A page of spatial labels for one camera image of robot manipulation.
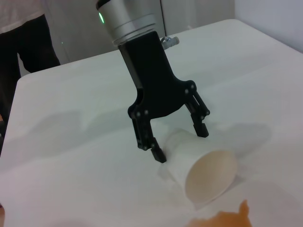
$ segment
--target green indicator light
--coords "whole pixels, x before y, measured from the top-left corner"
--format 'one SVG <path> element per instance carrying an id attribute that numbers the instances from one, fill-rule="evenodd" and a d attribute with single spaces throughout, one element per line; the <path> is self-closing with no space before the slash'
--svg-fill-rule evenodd
<path id="1" fill-rule="evenodd" d="M 104 24 L 104 19 L 103 19 L 101 13 L 99 13 L 99 16 L 100 16 L 100 18 L 101 18 L 101 20 L 102 20 L 102 23 Z"/>

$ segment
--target orange object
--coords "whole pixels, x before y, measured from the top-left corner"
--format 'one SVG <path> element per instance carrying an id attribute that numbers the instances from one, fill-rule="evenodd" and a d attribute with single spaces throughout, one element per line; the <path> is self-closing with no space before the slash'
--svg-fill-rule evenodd
<path id="1" fill-rule="evenodd" d="M 238 213 L 220 211 L 211 219 L 194 219 L 186 227 L 252 227 L 249 212 L 247 200 L 244 200 Z"/>

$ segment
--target black pants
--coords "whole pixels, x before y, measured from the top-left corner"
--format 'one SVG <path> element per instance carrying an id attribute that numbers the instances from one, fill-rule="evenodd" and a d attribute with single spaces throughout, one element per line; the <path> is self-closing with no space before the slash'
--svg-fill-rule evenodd
<path id="1" fill-rule="evenodd" d="M 17 53 L 29 72 L 60 65 L 44 15 L 0 34 L 0 114 L 6 123 L 20 79 Z"/>

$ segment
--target paper cup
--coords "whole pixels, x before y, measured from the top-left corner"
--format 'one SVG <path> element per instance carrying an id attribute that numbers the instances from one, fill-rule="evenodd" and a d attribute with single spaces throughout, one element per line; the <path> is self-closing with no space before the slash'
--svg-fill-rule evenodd
<path id="1" fill-rule="evenodd" d="M 163 167 L 194 207 L 222 194 L 237 173 L 233 152 L 185 130 L 173 131 L 165 140 L 163 151 L 167 158 Z"/>

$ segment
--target white table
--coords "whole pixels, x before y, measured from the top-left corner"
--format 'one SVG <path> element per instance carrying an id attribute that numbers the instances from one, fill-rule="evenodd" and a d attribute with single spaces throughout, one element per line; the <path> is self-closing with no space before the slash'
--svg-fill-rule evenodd
<path id="1" fill-rule="evenodd" d="M 211 110 L 209 139 L 237 153 L 236 184 L 271 181 L 301 204 L 303 55 L 237 20 L 177 36 L 167 57 Z M 5 227 L 183 226 L 160 163 L 136 148 L 135 98 L 118 51 L 23 77 L 0 158 Z M 159 141 L 194 132 L 186 108 L 152 127 Z"/>

